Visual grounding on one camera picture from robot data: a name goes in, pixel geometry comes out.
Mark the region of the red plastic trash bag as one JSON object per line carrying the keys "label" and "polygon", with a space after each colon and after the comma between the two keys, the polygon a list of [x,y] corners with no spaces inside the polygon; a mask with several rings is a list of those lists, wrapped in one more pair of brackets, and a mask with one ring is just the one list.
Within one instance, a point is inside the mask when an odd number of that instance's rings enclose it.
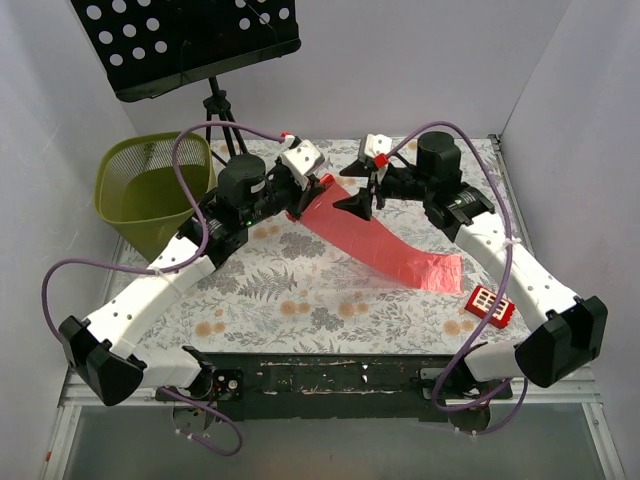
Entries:
{"label": "red plastic trash bag", "polygon": [[376,219],[362,220],[333,203],[348,192],[335,183],[316,197],[299,222],[321,239],[376,272],[409,288],[460,294],[459,255],[424,252],[405,243]]}

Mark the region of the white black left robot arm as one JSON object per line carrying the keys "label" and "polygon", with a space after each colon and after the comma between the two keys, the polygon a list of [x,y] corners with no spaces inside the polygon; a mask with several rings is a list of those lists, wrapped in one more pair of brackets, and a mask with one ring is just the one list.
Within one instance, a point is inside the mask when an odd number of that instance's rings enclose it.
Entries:
{"label": "white black left robot arm", "polygon": [[169,353],[143,352],[138,343],[150,327],[200,280],[213,274],[248,241],[250,227],[281,212],[299,219],[331,183],[316,170],[321,153],[296,147],[279,155],[273,168],[253,154],[237,155],[218,175],[217,185],[140,275],[114,299],[59,328],[70,366],[106,406],[140,387],[175,387],[193,400],[213,386],[213,366],[190,346]]}

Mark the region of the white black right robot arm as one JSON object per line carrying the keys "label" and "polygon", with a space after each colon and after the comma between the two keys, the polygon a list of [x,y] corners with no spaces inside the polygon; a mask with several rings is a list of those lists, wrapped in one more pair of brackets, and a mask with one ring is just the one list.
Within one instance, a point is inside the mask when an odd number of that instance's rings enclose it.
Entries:
{"label": "white black right robot arm", "polygon": [[367,184],[335,208],[371,220],[388,199],[421,202],[429,222],[498,281],[530,330],[522,341],[469,344],[436,378],[431,396],[447,389],[471,398],[490,381],[517,377],[547,388],[596,359],[607,307],[563,285],[516,241],[507,214],[496,211],[503,200],[490,201],[463,181],[454,138],[442,131],[421,134],[413,166],[394,167],[397,151],[389,137],[366,135],[357,159],[340,173]]}

